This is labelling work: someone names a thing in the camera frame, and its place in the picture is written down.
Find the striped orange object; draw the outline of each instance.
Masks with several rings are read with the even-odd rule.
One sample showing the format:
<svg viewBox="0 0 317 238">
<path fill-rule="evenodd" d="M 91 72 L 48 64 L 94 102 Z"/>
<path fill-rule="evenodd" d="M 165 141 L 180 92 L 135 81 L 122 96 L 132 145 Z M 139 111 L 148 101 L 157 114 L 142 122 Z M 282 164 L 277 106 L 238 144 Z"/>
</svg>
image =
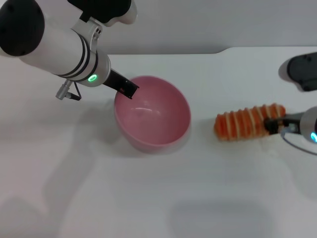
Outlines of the striped orange object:
<svg viewBox="0 0 317 238">
<path fill-rule="evenodd" d="M 237 112 L 218 114 L 213 128 L 219 140 L 253 139 L 269 135 L 264 127 L 266 118 L 280 118 L 285 114 L 285 108 L 278 104 L 245 108 Z"/>
</svg>

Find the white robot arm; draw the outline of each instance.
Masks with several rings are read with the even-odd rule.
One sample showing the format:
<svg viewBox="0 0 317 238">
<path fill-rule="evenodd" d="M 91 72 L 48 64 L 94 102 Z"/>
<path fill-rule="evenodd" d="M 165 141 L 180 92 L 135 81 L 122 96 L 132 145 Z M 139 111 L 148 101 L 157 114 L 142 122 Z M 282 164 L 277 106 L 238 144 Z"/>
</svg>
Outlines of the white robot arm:
<svg viewBox="0 0 317 238">
<path fill-rule="evenodd" d="M 95 19 L 106 26 L 118 21 L 131 24 L 137 17 L 133 0 L 68 1 L 83 10 L 72 29 L 64 29 L 48 18 L 35 0 L 5 1 L 0 8 L 0 55 L 18 57 L 65 78 L 56 95 L 61 100 L 80 99 L 68 93 L 73 82 L 87 87 L 104 84 L 132 98 L 138 86 L 112 70 L 108 56 L 98 52 L 103 27 Z"/>
<path fill-rule="evenodd" d="M 301 92 L 317 90 L 317 53 L 296 56 L 284 62 L 279 69 L 281 79 L 295 83 Z M 301 134 L 306 140 L 317 143 L 317 107 L 303 113 L 286 115 L 278 120 L 267 121 L 268 130 L 277 132 L 278 125 L 287 126 L 281 133 L 283 139 L 297 149 L 317 155 L 315 152 L 300 148 L 285 139 L 285 133 Z"/>
</svg>

